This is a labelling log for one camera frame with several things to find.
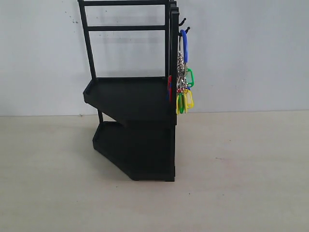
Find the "colourful key tag bunch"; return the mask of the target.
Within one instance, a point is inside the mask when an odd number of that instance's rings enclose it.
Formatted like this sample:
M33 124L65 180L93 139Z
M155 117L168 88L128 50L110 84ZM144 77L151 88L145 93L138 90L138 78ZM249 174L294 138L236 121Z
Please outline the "colourful key tag bunch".
M191 91L191 88L195 85L194 73L188 67L189 44L187 33L189 29L180 30L177 42L178 47L173 46L173 35L170 36L169 76L166 99L172 103L172 98L175 97L176 115L186 114L189 109L195 106Z

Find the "black two-tier rack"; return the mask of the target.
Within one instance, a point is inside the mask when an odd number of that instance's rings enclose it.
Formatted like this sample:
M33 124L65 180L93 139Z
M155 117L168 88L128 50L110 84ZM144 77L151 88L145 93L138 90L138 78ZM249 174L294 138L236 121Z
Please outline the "black two-tier rack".
M135 181L173 182L176 176L177 63L181 29L174 0L81 0L78 2L91 80L85 103L98 111L93 148ZM91 26L86 7L146 6L165 8L163 25ZM165 34L165 74L154 77L97 77L89 33L92 31L156 31Z

